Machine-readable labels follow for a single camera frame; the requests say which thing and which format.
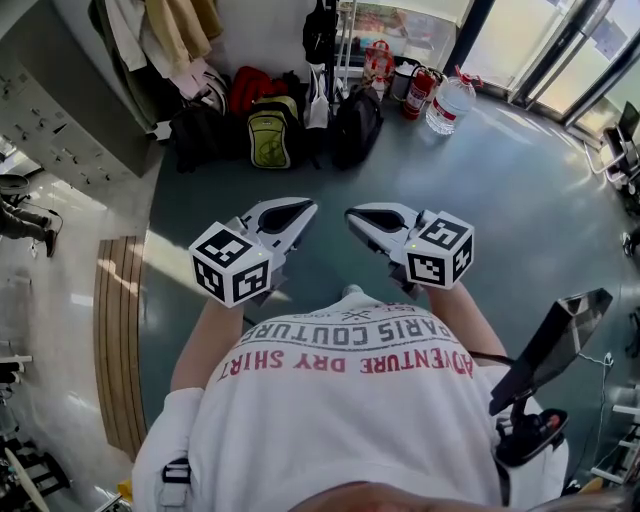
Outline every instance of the white t-shirt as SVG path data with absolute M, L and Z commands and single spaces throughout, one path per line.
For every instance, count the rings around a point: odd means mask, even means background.
M 263 322 L 205 391 L 167 396 L 134 468 L 136 510 L 184 498 L 160 478 L 180 457 L 197 512 L 282 512 L 356 481 L 500 506 L 488 407 L 505 372 L 477 366 L 428 311 L 364 294 Z

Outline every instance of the water bottle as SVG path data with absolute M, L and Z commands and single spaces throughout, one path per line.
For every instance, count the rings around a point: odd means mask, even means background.
M 476 101 L 473 80 L 477 79 L 482 87 L 479 76 L 461 73 L 458 66 L 456 66 L 456 73 L 457 77 L 443 80 L 436 97 L 427 109 L 427 124 L 434 132 L 441 135 L 451 135 L 473 107 Z

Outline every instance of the chair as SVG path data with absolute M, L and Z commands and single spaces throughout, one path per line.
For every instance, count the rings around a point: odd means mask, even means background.
M 640 174 L 640 153 L 632 140 L 639 123 L 640 113 L 627 101 L 620 121 L 613 128 L 606 128 L 602 134 L 603 145 L 609 146 L 613 160 L 600 169 L 594 168 L 585 144 L 589 167 L 594 174 L 604 172 L 611 183 L 624 177 L 628 179 L 628 183 L 631 183 Z

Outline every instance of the red fire extinguisher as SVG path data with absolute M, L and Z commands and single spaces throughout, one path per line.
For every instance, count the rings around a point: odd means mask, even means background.
M 437 80 L 424 66 L 418 66 L 413 70 L 412 75 L 413 80 L 411 80 L 411 86 L 409 87 L 402 113 L 407 119 L 414 120 L 418 119 L 420 111 Z

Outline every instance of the wooden slat board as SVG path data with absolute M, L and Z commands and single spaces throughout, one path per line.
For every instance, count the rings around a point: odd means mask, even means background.
M 143 242 L 104 240 L 94 288 L 94 349 L 102 418 L 110 445 L 135 459 L 146 436 L 138 373 L 138 305 Z
M 134 239 L 132 244 L 133 262 L 131 265 L 131 298 L 129 303 L 129 365 L 131 367 L 131 390 L 133 391 L 133 405 L 135 410 L 138 436 L 142 443 L 147 437 L 147 426 L 142 409 L 142 394 L 140 392 L 140 373 L 138 366 L 138 311 L 140 304 L 140 281 L 142 276 L 142 251 L 144 240 Z
M 98 340 L 98 354 L 100 364 L 96 366 L 96 376 L 98 380 L 98 386 L 102 386 L 102 394 L 104 397 L 105 407 L 102 410 L 102 421 L 105 426 L 105 432 L 107 434 L 107 442 L 112 446 L 119 446 L 120 441 L 118 439 L 118 431 L 116 429 L 115 418 L 113 415 L 113 400 L 111 387 L 109 386 L 109 364 L 107 359 L 107 285 L 109 283 L 109 272 L 111 270 L 111 249 L 113 242 L 111 240 L 105 240 L 103 259 L 98 261 L 98 269 L 100 270 L 101 285 L 100 295 L 94 297 L 94 308 L 99 310 L 99 340 Z
M 132 240 L 135 240 L 135 238 L 127 237 L 123 239 L 124 260 L 122 264 L 122 290 L 120 296 L 120 365 L 122 367 L 122 386 L 125 413 L 128 420 L 128 435 L 131 438 L 133 453 L 138 453 L 140 450 L 140 438 L 138 436 L 138 426 L 136 425 L 136 415 L 133 409 L 131 367 L 129 364 L 129 302 L 131 294 L 133 293 L 131 286 L 131 264 L 133 263 L 133 253 L 131 251 Z

